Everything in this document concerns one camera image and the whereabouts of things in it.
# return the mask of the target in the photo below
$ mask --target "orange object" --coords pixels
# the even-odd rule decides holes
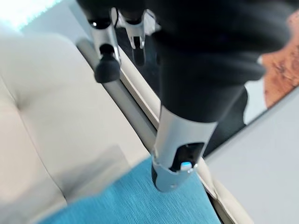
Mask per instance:
[[[263,55],[267,69],[264,87],[268,108],[299,85],[299,11],[287,22],[293,32],[290,42],[278,52]]]

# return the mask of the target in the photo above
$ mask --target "black knob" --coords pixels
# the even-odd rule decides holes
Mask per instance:
[[[120,78],[121,67],[111,54],[103,54],[95,69],[94,77],[98,83],[109,83]]]

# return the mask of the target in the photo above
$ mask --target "blue led light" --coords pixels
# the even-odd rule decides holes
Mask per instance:
[[[191,165],[191,163],[190,162],[182,162],[182,164],[181,164],[182,166],[184,166],[184,167],[186,167],[186,166],[190,166]]]

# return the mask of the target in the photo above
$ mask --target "tufted cushion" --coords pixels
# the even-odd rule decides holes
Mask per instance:
[[[70,41],[10,35],[0,49],[0,223],[44,217],[149,156]]]

